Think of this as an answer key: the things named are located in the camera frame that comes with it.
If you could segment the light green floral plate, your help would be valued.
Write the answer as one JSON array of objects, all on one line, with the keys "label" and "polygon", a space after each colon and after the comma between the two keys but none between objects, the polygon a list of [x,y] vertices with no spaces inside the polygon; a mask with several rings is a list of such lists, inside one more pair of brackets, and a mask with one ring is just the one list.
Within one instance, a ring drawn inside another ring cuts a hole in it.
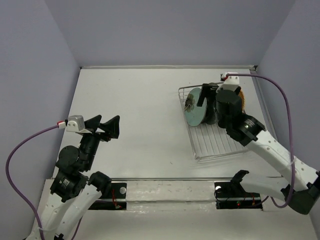
[{"label": "light green floral plate", "polygon": [[185,100],[184,116],[187,124],[191,127],[200,125],[206,116],[207,99],[204,99],[202,106],[197,106],[200,94],[201,89],[199,87],[193,88]]}]

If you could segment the round woven wicker plate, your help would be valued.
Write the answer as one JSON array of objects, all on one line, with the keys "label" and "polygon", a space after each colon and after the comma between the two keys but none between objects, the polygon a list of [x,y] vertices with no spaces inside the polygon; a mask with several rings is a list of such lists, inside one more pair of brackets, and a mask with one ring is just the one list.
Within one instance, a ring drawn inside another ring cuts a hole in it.
[{"label": "round woven wicker plate", "polygon": [[241,110],[244,113],[245,112],[245,96],[242,88],[240,89],[238,96],[241,98]]}]

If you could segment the black round plate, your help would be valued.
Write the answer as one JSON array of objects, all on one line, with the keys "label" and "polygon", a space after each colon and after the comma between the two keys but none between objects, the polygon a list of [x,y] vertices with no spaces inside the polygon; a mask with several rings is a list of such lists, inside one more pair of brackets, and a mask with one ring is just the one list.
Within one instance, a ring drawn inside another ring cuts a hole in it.
[{"label": "black round plate", "polygon": [[202,120],[202,124],[214,125],[217,123],[216,116],[216,100],[213,98],[206,98],[205,116]]}]

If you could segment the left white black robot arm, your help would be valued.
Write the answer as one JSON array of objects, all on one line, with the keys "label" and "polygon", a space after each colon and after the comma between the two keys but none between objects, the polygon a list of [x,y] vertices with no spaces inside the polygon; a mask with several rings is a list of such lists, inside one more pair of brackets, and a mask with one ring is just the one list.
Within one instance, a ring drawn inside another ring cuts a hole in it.
[{"label": "left white black robot arm", "polygon": [[67,145],[58,154],[58,169],[40,223],[27,237],[29,240],[67,240],[83,215],[100,197],[110,194],[112,180],[97,171],[88,172],[95,159],[100,142],[109,142],[120,135],[120,116],[102,123],[97,115],[84,120],[81,115],[69,116],[58,122],[59,129],[81,135],[78,146]]}]

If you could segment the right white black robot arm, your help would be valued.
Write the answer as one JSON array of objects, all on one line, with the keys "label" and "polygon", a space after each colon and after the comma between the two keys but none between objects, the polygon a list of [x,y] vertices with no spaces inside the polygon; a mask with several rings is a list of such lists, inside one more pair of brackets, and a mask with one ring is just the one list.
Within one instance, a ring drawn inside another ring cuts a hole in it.
[{"label": "right white black robot arm", "polygon": [[98,147],[93,172],[122,179],[230,178],[235,196],[270,196],[303,215],[320,196],[318,172],[250,116],[237,117],[226,129],[203,126],[196,139],[212,157],[196,161],[181,102],[167,86],[98,90],[86,96],[85,107],[89,117],[120,115],[120,137]]}]

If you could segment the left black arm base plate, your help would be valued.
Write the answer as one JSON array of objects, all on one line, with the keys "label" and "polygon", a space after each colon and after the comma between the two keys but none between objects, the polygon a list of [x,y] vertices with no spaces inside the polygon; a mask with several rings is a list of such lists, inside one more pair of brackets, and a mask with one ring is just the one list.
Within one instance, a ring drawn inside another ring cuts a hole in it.
[{"label": "left black arm base plate", "polygon": [[93,211],[125,211],[127,209],[127,182],[112,182],[110,190],[103,193],[89,210]]}]

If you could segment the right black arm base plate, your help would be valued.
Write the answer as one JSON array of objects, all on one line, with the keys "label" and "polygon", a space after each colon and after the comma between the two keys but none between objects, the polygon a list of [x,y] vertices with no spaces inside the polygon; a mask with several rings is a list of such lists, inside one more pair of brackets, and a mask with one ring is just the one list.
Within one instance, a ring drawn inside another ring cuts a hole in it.
[{"label": "right black arm base plate", "polygon": [[213,194],[217,210],[263,209],[259,193],[245,192],[230,181],[215,182]]}]

